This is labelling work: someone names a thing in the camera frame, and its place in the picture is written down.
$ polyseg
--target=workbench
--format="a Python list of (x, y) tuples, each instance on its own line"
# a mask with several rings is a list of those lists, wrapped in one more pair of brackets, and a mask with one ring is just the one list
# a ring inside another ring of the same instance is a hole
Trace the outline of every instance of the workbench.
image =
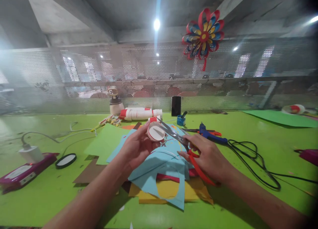
[[(74, 130), (93, 128), (105, 115), (8, 115), (0, 117), (0, 175), (3, 176), (25, 163), (18, 151), (22, 148), (22, 132), (37, 131), (50, 136), (63, 136), (69, 124), (77, 121)], [(163, 120), (176, 119), (170, 113)], [(294, 128), (278, 125), (243, 112), (222, 114), (191, 114), (186, 116), (186, 127), (198, 128), (203, 122), (207, 129), (237, 141), (251, 141), (258, 146), (269, 171), (293, 174), (317, 180), (317, 167), (303, 160), (295, 149), (316, 149), (317, 128)], [(42, 227), (68, 204), (82, 189), (73, 180), (90, 163), (92, 157), (84, 149), (94, 140), (89, 133), (78, 134), (57, 144), (37, 134), (26, 138), (31, 145), (39, 146), (42, 152), (76, 153), (77, 160), (67, 168), (57, 170), (49, 166), (24, 188), (0, 195), (1, 226)], [(225, 146), (218, 145), (222, 154), (243, 174), (261, 187), (304, 214), (309, 214), (316, 202), (317, 185), (302, 180), (278, 177), (280, 192), (273, 191), (252, 175), (247, 167)], [(251, 160), (248, 163), (259, 175), (272, 183), (265, 173)], [(215, 204), (204, 201), (185, 203), (181, 211), (171, 205), (140, 205), (138, 198), (129, 198), (121, 188), (105, 211), (99, 225), (105, 228), (266, 228), (265, 223), (240, 198), (225, 186), (208, 187)]]

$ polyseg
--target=blue cup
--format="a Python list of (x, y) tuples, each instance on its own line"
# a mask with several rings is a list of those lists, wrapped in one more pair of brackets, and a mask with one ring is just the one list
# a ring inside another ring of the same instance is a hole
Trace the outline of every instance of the blue cup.
[(177, 116), (177, 125), (185, 126), (186, 125), (186, 117), (181, 118), (182, 115)]

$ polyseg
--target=hand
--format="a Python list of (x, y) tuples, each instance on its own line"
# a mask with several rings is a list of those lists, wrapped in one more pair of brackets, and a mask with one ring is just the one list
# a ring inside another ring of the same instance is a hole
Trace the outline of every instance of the hand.
[(130, 165), (132, 170), (141, 165), (151, 151), (160, 146), (160, 142), (152, 142), (146, 135), (148, 126), (149, 121), (131, 134), (118, 153)]
[[(201, 155), (194, 158), (200, 169), (204, 171), (211, 179), (223, 183), (226, 181), (234, 167), (222, 155), (216, 144), (199, 134), (184, 135), (185, 139), (190, 142), (190, 148), (193, 151), (199, 150)], [(179, 155), (191, 163), (189, 155), (184, 151), (178, 151)]]

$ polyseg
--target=green paper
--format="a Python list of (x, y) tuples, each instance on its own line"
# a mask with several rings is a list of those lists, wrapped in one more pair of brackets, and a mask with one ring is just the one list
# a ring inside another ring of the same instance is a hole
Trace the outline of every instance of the green paper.
[(99, 156), (97, 164), (107, 164), (106, 159), (117, 147), (122, 135), (126, 135), (129, 132), (130, 130), (106, 124), (94, 141), (84, 150), (84, 153)]
[(283, 125), (312, 128), (318, 127), (318, 121), (316, 120), (312, 120), (300, 115), (286, 114), (281, 111), (255, 110), (243, 112)]

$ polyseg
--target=hanging decoration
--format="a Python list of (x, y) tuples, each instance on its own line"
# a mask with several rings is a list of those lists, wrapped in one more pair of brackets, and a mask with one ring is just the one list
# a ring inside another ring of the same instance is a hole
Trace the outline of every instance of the hanging decoration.
[(221, 31), (224, 21), (219, 20), (219, 17), (219, 10), (210, 13), (210, 10), (205, 8), (200, 13), (198, 22), (189, 22), (186, 26), (186, 34), (182, 37), (182, 43), (187, 45), (184, 54), (189, 60), (195, 57), (199, 60), (204, 59), (203, 71), (206, 68), (206, 58), (209, 52), (217, 51), (219, 41), (224, 38), (224, 33)]

